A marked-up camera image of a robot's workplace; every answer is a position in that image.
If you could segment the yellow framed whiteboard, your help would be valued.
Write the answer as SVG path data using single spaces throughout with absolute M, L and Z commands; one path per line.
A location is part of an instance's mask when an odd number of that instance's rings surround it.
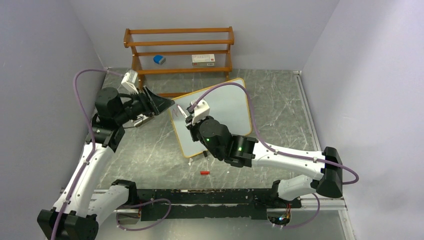
M 186 128 L 185 118 L 178 110 L 177 104 L 183 108 L 188 117 L 190 116 L 188 108 L 191 101 L 198 100 L 207 90 L 212 88 L 213 86 L 210 86 L 175 97 L 173 99 L 175 104 L 168 109 L 182 155 L 185 158 L 202 154 L 207 148 L 200 141 L 192 140 L 190 132 Z M 231 134 L 247 136 L 252 132 L 253 126 L 248 99 L 240 87 L 228 84 L 216 88 L 206 95 L 203 100 L 210 107 L 208 117 L 217 120 L 222 125 L 226 125 Z

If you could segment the white red-ended marker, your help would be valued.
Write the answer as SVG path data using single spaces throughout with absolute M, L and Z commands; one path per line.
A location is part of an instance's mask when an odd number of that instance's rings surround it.
M 183 108 L 177 104 L 177 109 L 179 110 L 179 112 L 181 113 L 181 115 L 183 116 L 184 119 L 187 118 L 187 114 L 185 113 L 185 111 L 183 110 Z

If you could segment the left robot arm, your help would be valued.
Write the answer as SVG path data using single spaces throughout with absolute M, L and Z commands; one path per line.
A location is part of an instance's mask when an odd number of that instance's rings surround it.
M 88 121 L 89 133 L 71 180 L 50 210 L 41 210 L 37 223 L 48 240 L 93 240 L 100 225 L 117 208 L 139 204 L 136 183 L 115 180 L 107 192 L 92 201 L 104 167 L 116 152 L 124 124 L 139 115 L 153 118 L 175 102 L 151 92 L 119 93 L 113 87 L 101 89 L 95 99 L 97 113 Z

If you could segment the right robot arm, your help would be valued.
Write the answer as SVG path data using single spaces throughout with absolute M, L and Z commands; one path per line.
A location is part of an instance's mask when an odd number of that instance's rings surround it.
M 269 167 L 287 169 L 299 175 L 277 182 L 270 202 L 282 207 L 300 196 L 317 193 L 328 198 L 343 195 L 343 171 L 337 150 L 303 151 L 262 143 L 255 137 L 230 133 L 228 127 L 211 116 L 197 123 L 185 119 L 192 140 L 200 142 L 214 158 L 233 167 Z

